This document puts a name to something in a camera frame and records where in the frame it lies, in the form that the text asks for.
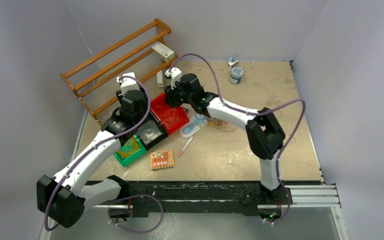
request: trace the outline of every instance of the red tray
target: red tray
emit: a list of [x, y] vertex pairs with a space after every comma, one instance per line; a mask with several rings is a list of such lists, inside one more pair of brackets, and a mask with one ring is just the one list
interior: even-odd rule
[[166, 102], [166, 93], [163, 92], [151, 101], [151, 110], [162, 123], [168, 135], [189, 123], [186, 111], [180, 106], [171, 108]]

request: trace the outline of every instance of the gray wall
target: gray wall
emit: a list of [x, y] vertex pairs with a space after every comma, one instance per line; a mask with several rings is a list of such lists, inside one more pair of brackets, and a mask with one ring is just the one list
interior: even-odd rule
[[384, 1], [328, 1], [293, 66], [351, 237], [384, 239]]
[[37, 239], [36, 181], [70, 160], [83, 107], [59, 78], [90, 57], [61, 0], [0, 0], [0, 239]]
[[179, 54], [211, 60], [294, 59], [327, 0], [65, 0], [93, 54], [150, 23]]

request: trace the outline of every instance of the white pen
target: white pen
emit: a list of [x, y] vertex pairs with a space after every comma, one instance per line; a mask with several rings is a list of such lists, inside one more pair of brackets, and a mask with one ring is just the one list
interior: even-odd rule
[[180, 156], [182, 156], [183, 152], [186, 150], [186, 148], [188, 148], [189, 144], [191, 144], [192, 140], [194, 140], [194, 136], [191, 136], [189, 138], [189, 140], [187, 141], [187, 143], [184, 145], [184, 147], [181, 149], [181, 151], [179, 152], [179, 154], [177, 155], [177, 157], [180, 158]]

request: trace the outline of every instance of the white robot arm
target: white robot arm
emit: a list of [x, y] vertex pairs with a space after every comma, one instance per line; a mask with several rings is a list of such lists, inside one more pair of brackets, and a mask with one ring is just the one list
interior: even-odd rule
[[[170, 107], [175, 108], [181, 104], [190, 104], [199, 114], [222, 119], [246, 131], [250, 148], [259, 157], [261, 186], [269, 192], [280, 189], [280, 173], [276, 163], [279, 150], [283, 147], [285, 133], [273, 113], [263, 117], [246, 114], [260, 111], [227, 101], [222, 102], [215, 93], [204, 92], [196, 75], [189, 73], [182, 76], [182, 72], [177, 68], [167, 71], [165, 76], [172, 77], [171, 85], [164, 88], [165, 102]], [[98, 146], [97, 143], [130, 129], [145, 114], [144, 106], [148, 103], [148, 99], [141, 89], [124, 79], [118, 78], [117, 82], [121, 86], [121, 91], [116, 93], [121, 103], [121, 108], [116, 110], [120, 114], [115, 115], [116, 111], [113, 112], [102, 126], [102, 130], [72, 163], [57, 172], [52, 178], [44, 175], [37, 182], [38, 209], [45, 213], [51, 193], [56, 192], [57, 195], [51, 203], [51, 210], [48, 215], [65, 228], [74, 225], [84, 211], [103, 202], [119, 199], [129, 194], [128, 183], [116, 176], [110, 176], [95, 185], [85, 186], [99, 166], [120, 149], [136, 131], [131, 131], [121, 138], [108, 140]], [[232, 110], [226, 107], [225, 103], [246, 113]], [[87, 151], [89, 153], [86, 157], [82, 158], [82, 161], [67, 175], [67, 171]], [[62, 185], [56, 190], [57, 183], [60, 182]]]

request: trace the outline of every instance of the tabletop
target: tabletop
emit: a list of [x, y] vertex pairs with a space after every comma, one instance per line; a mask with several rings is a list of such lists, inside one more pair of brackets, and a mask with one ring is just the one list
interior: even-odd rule
[[[262, 109], [274, 108], [299, 98], [293, 72], [287, 61], [240, 61], [235, 67], [243, 69], [240, 84], [229, 82], [230, 69], [226, 61], [211, 61], [219, 80], [224, 99], [237, 105]], [[183, 74], [197, 75], [205, 91], [217, 93], [210, 69], [202, 61], [179, 61], [176, 64]], [[152, 98], [164, 90], [157, 86], [156, 77], [145, 82]], [[189, 109], [188, 117], [195, 112]], [[294, 103], [274, 114], [288, 138], [297, 123], [302, 105]], [[226, 130], [234, 129], [228, 124]], [[87, 116], [79, 140], [77, 153], [85, 149], [96, 136], [100, 126]], [[194, 140], [181, 157], [177, 154], [187, 138], [178, 132], [148, 150], [127, 167], [110, 156], [92, 175], [91, 181], [101, 181], [117, 175], [127, 181], [256, 181], [261, 179], [260, 161], [249, 146], [247, 134], [240, 128], [226, 132], [207, 125], [194, 135]], [[174, 167], [151, 170], [150, 153], [164, 150], [174, 152]], [[287, 181], [320, 181], [319, 164], [311, 139], [307, 120], [304, 118], [295, 136], [280, 160], [282, 177]]]

